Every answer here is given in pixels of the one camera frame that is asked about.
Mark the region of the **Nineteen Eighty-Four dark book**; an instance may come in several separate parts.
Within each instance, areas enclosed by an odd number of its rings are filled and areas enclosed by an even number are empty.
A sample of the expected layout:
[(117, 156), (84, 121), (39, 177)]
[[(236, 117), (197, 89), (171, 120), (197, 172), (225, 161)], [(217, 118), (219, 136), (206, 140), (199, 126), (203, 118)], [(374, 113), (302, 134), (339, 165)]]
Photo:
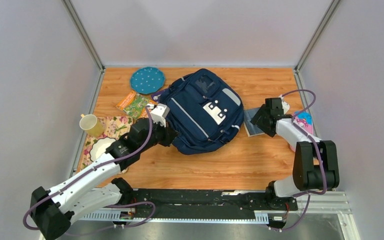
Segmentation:
[(259, 127), (251, 123), (252, 118), (255, 116), (258, 110), (258, 107), (244, 110), (244, 127), (248, 137), (254, 137), (265, 134)]

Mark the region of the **navy blue backpack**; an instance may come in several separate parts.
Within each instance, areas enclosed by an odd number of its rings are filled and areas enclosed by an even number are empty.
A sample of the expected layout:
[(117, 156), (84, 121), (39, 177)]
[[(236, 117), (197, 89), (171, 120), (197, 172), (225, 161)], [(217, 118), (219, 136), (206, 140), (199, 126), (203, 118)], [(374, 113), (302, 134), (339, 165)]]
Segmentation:
[(202, 68), (164, 89), (159, 103), (178, 135), (172, 144), (184, 155), (214, 152), (228, 144), (244, 122), (240, 96), (212, 71)]

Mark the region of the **orange treehouse book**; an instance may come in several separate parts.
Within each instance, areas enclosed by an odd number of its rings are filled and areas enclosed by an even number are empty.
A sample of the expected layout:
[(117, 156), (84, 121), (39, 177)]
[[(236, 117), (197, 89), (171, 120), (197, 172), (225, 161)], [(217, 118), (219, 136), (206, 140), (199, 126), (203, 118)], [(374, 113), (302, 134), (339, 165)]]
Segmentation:
[(132, 90), (122, 101), (120, 101), (115, 107), (133, 119), (147, 118), (146, 106), (154, 105), (157, 103), (151, 100), (149, 97), (141, 95)]

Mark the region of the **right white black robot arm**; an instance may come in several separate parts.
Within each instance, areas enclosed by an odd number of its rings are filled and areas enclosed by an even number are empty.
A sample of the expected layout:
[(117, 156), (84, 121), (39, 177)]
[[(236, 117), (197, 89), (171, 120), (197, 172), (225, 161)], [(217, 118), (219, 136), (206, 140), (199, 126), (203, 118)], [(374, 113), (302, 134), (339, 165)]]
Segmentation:
[(285, 113), (280, 97), (267, 98), (252, 117), (251, 123), (270, 137), (280, 136), (292, 147), (292, 174), (274, 180), (266, 188), (265, 203), (273, 210), (285, 200), (304, 194), (323, 195), (340, 183), (336, 144), (322, 140), (299, 126), (292, 115)]

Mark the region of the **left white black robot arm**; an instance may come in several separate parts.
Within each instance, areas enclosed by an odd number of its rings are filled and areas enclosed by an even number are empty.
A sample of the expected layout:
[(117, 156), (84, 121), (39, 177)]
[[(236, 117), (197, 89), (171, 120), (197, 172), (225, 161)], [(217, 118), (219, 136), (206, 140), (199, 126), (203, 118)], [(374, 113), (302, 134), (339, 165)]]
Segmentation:
[(22, 219), (24, 227), (40, 231), (47, 240), (55, 240), (96, 210), (138, 206), (139, 202), (133, 202), (132, 187), (123, 178), (113, 179), (100, 190), (95, 187), (136, 163), (149, 148), (170, 146), (177, 135), (168, 125), (150, 117), (140, 118), (85, 169), (50, 189), (35, 189)]

